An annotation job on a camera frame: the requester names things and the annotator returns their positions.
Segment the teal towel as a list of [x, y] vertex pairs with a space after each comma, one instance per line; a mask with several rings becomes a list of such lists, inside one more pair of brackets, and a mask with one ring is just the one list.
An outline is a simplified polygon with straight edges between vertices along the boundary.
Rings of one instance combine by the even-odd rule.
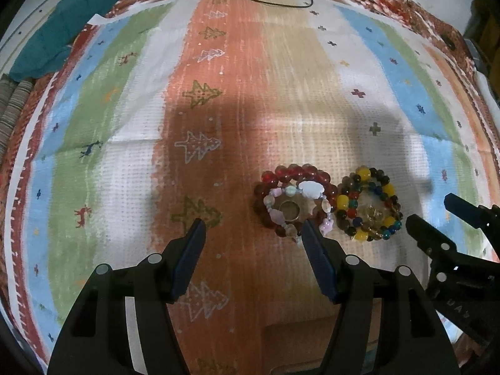
[[118, 0], [61, 0], [23, 47], [9, 77], [20, 82], [61, 70], [71, 52], [69, 44], [87, 21], [95, 14], [104, 16], [116, 2]]

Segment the striped grey pillow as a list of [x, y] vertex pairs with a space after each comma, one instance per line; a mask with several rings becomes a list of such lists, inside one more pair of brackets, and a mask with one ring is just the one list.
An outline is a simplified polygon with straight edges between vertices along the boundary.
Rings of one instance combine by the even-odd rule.
[[1, 77], [1, 158], [3, 158], [7, 151], [8, 141], [13, 133], [13, 128], [18, 122], [20, 113], [33, 90], [34, 84], [35, 81], [32, 78], [15, 82], [5, 74]]

